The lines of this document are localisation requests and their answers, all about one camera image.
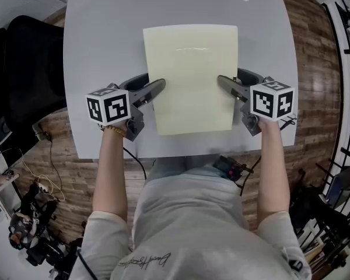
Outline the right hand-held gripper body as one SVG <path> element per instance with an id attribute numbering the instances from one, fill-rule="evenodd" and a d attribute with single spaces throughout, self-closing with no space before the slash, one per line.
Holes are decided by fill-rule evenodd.
<path id="1" fill-rule="evenodd" d="M 243 112 L 243 123 L 249 133 L 255 136 L 261 132 L 258 122 L 261 118 L 279 121 L 293 114 L 295 88 L 273 79 L 264 79 L 250 87 L 249 106 Z"/>

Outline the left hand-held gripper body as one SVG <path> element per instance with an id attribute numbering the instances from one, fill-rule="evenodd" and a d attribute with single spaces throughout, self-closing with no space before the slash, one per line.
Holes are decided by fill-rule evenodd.
<path id="1" fill-rule="evenodd" d="M 144 128 L 144 115 L 130 92 L 111 83 L 85 95 L 89 119 L 101 127 L 125 123 L 125 137 L 134 141 Z"/>

